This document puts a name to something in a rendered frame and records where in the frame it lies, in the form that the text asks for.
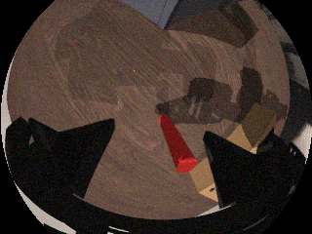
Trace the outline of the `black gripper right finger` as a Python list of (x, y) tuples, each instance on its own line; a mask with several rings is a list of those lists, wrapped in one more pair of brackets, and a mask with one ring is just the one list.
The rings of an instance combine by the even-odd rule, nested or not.
[(252, 153), (208, 130), (204, 133), (203, 141), (214, 175), (220, 210), (234, 204), (235, 198), (250, 186), (262, 168), (270, 161), (277, 160), (281, 153), (281, 148)]

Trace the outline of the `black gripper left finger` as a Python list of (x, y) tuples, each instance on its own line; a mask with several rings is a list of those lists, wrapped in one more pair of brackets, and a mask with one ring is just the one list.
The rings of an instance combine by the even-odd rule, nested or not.
[(85, 198), (98, 161), (116, 130), (114, 118), (63, 132), (56, 132), (31, 117), (28, 117), (28, 125), (36, 143), (47, 149), (59, 172), (73, 188), (73, 194)]

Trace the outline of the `red peg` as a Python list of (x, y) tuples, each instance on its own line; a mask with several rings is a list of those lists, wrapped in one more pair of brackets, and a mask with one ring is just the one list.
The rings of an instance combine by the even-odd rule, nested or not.
[(179, 173), (190, 172), (195, 168), (196, 159), (192, 155), (190, 148), (184, 143), (183, 137), (173, 125), (171, 118), (167, 114), (161, 114), (159, 117), (159, 124), (161, 132), (164, 134), (165, 141), (171, 151), (173, 163), (175, 163), (176, 170)]

